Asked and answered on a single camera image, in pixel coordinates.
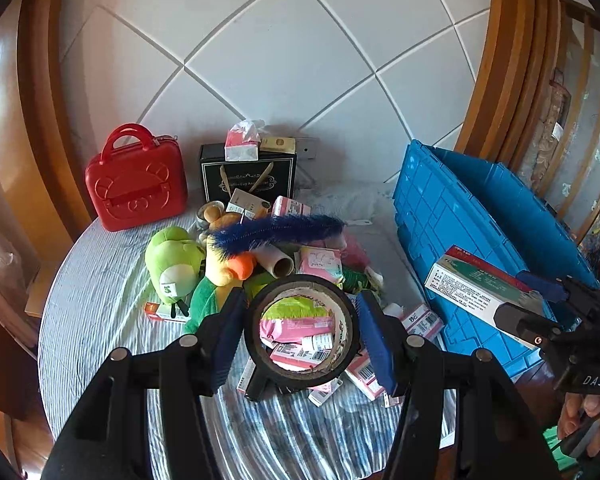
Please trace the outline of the person's right hand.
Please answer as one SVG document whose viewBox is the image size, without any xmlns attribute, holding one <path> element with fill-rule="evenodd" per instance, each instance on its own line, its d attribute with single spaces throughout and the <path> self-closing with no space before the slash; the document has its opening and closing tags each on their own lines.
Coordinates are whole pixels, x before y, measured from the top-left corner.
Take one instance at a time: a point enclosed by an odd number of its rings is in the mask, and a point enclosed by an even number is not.
<svg viewBox="0 0 600 480">
<path fill-rule="evenodd" d="M 580 393 L 565 395 L 557 425 L 560 450 L 567 456 L 595 457 L 600 452 L 600 396 Z"/>
</svg>

